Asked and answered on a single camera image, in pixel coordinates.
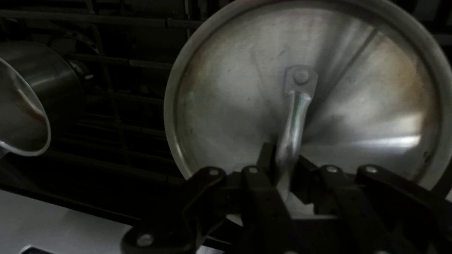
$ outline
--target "wire rack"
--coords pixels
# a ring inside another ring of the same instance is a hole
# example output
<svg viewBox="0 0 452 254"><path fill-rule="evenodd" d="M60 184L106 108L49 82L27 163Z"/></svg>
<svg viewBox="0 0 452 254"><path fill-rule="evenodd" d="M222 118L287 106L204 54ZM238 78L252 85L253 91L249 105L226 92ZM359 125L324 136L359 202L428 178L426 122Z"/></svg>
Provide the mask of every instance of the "wire rack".
<svg viewBox="0 0 452 254"><path fill-rule="evenodd" d="M186 41L204 20L231 2L0 3L2 41L27 40L47 44L67 60L82 64L87 71L84 118L67 134L56 139L46 156L29 163L46 167L60 161L65 163L65 167L98 170L104 175L115 173L166 185L181 182L164 133L166 84ZM451 60L452 2L395 3L416 16ZM46 181L54 174L56 182L67 185L57 173L49 173L41 180ZM40 174L29 175L34 182L40 178Z"/></svg>

